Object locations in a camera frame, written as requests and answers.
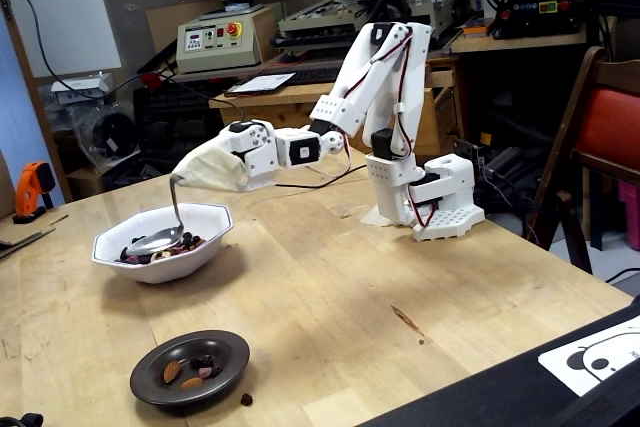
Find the wooden chair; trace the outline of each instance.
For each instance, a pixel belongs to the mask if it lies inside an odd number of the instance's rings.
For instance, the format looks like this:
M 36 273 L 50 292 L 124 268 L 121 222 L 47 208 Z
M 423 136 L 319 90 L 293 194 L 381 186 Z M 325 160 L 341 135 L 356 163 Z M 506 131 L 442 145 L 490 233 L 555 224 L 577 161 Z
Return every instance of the wooden chair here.
M 570 163 L 640 185 L 640 60 L 585 55 L 536 195 L 531 227 L 549 250 L 562 221 L 571 263 L 591 273 L 586 242 L 567 189 Z M 536 235 L 529 233 L 534 242 Z

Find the spoon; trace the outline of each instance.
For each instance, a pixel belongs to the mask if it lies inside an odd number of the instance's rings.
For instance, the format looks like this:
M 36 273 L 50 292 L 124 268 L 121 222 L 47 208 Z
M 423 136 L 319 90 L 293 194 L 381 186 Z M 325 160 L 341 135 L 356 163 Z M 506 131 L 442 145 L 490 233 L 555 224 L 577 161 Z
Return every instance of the spoon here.
M 169 179 L 169 187 L 171 189 L 171 200 L 173 200 L 173 209 L 176 212 L 176 218 L 180 225 L 178 227 L 171 227 L 169 229 L 161 230 L 153 235 L 149 235 L 138 242 L 133 244 L 127 249 L 127 255 L 151 255 L 156 252 L 162 252 L 163 250 L 170 249 L 174 245 L 178 244 L 182 240 L 182 234 L 184 233 L 184 224 L 180 219 L 180 212 L 178 211 L 178 202 L 176 200 L 176 183 L 182 180 L 179 175 L 172 175 Z

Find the white robotic arm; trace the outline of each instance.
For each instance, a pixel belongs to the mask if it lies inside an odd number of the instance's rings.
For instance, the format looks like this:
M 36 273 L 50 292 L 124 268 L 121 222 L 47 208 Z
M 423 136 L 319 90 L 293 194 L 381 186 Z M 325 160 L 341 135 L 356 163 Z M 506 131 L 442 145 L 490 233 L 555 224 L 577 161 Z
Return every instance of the white robotic arm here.
M 417 240 L 463 235 L 484 220 L 473 204 L 473 165 L 451 154 L 423 169 L 413 153 L 430 37 L 431 28 L 417 23 L 366 25 L 333 90 L 313 109 L 311 125 L 274 129 L 264 121 L 234 122 L 188 154 L 174 173 L 187 178 L 185 185 L 202 187 L 189 182 L 188 174 L 210 159 L 205 164 L 212 173 L 219 174 L 220 165 L 234 173 L 231 190 L 253 190 L 273 185 L 278 168 L 310 166 L 338 154 L 346 137 L 362 129 L 373 149 L 366 160 L 380 214 L 412 225 Z M 229 190 L 229 183 L 224 187 Z

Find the dark plate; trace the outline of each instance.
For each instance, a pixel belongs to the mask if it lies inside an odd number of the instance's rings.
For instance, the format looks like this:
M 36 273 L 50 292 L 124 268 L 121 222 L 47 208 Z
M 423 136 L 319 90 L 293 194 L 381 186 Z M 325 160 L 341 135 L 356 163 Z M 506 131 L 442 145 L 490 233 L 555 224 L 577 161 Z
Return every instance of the dark plate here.
M 222 372 L 213 379 L 205 379 L 200 387 L 180 390 L 185 380 L 198 377 L 189 361 L 203 355 L 215 355 L 222 363 Z M 182 365 L 178 377 L 165 384 L 164 369 L 177 360 Z M 149 404 L 178 407 L 211 397 L 240 379 L 249 362 L 249 345 L 232 332 L 204 330 L 176 337 L 159 345 L 145 355 L 131 373 L 131 391 Z

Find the orange power tool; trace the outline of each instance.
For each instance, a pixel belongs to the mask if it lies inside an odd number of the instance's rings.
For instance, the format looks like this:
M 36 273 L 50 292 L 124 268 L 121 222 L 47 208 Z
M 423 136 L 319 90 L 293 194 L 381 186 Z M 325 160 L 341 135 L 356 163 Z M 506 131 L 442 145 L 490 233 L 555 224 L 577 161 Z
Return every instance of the orange power tool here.
M 53 209 L 49 192 L 56 186 L 51 167 L 46 162 L 32 162 L 22 170 L 16 192 L 15 224 L 33 222 L 47 210 Z M 44 207 L 38 207 L 38 199 L 42 196 Z

